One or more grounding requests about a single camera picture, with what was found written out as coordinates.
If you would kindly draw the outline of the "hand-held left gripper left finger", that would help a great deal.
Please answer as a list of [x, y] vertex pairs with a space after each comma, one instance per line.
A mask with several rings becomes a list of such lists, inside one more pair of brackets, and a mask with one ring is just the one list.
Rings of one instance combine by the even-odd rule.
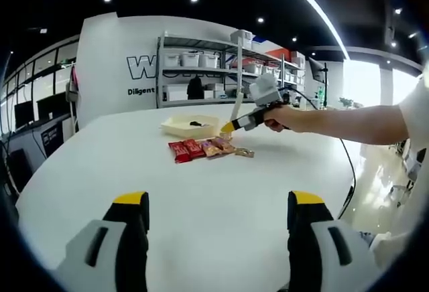
[[114, 199], [66, 245], [55, 276], [67, 291], [147, 291], [149, 194]]

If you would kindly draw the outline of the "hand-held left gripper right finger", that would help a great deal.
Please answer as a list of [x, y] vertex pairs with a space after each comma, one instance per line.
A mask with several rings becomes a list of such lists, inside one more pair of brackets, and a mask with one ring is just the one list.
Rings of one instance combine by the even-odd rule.
[[287, 228], [288, 291], [366, 291], [381, 274], [367, 242], [317, 195], [289, 192]]

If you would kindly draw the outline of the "person's right hand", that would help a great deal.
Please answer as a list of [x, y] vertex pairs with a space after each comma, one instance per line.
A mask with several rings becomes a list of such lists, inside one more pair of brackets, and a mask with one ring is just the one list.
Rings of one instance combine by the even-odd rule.
[[264, 124], [272, 131], [281, 132], [289, 129], [294, 132], [302, 132], [302, 112], [288, 106], [279, 106], [264, 113]]

